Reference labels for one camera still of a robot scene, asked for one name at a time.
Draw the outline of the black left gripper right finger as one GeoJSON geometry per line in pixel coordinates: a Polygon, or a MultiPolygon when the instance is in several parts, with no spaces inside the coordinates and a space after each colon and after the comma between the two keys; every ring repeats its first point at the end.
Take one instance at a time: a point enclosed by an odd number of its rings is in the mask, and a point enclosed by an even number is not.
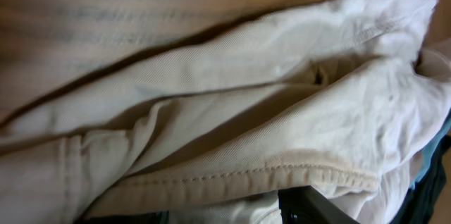
{"type": "Polygon", "coordinates": [[[358,224],[313,187],[278,191],[283,224],[358,224]]]}

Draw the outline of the beige cargo shorts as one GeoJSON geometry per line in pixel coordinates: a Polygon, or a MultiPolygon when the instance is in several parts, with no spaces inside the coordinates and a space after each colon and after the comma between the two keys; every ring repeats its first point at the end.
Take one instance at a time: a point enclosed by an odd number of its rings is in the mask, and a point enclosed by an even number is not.
{"type": "Polygon", "coordinates": [[[310,186],[388,223],[450,110],[439,0],[330,0],[133,63],[1,127],[1,222],[279,223],[310,186]]]}

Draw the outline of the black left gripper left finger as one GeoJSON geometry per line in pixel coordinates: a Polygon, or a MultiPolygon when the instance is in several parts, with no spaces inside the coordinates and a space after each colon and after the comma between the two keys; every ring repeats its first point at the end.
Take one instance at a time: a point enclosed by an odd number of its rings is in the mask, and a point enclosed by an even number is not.
{"type": "Polygon", "coordinates": [[[169,212],[160,211],[133,216],[107,216],[78,219],[75,224],[168,224],[169,212]]]}

